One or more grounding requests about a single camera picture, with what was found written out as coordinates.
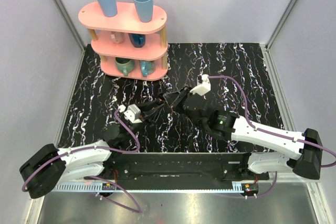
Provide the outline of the black earbud charging case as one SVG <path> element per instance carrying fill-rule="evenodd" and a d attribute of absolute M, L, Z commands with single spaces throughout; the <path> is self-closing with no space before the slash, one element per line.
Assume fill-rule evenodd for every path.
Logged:
<path fill-rule="evenodd" d="M 156 106 L 161 106 L 161 105 L 164 105 L 165 102 L 163 100 L 161 100 L 161 99 L 156 99 L 155 100 L 155 104 L 156 104 Z"/>

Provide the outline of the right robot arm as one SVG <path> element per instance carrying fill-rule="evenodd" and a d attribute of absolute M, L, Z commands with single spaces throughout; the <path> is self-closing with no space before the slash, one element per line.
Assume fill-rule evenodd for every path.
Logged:
<path fill-rule="evenodd" d="M 266 153 L 247 154 L 238 167 L 239 176 L 250 180 L 265 172 L 292 172 L 318 180 L 321 173 L 322 143 L 316 130 L 303 133 L 251 123 L 243 116 L 209 105 L 189 87 L 161 94 L 160 99 L 177 113 L 185 114 L 195 126 L 217 140 L 234 140 L 269 148 Z"/>

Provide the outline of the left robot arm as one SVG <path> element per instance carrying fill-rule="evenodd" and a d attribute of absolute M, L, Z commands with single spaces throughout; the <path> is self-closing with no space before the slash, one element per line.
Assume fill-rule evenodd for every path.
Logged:
<path fill-rule="evenodd" d="M 22 191 L 37 199 L 57 185 L 71 180 L 90 176 L 109 179 L 113 175 L 113 167 L 106 161 L 114 154 L 137 153 L 141 145 L 135 132 L 144 123 L 154 123 L 164 106 L 160 99 L 120 105 L 114 112 L 116 122 L 107 129 L 107 138 L 79 147 L 43 146 L 19 169 L 24 181 Z"/>

